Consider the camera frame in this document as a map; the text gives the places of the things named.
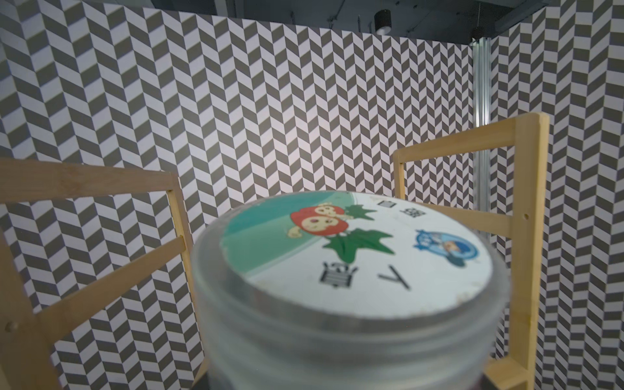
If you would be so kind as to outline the carrot seed jar red label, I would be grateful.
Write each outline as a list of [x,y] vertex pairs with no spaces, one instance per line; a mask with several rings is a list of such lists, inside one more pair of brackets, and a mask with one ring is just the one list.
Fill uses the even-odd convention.
[[480,235],[366,193],[240,206],[201,233],[192,268],[212,389],[468,389],[510,299]]

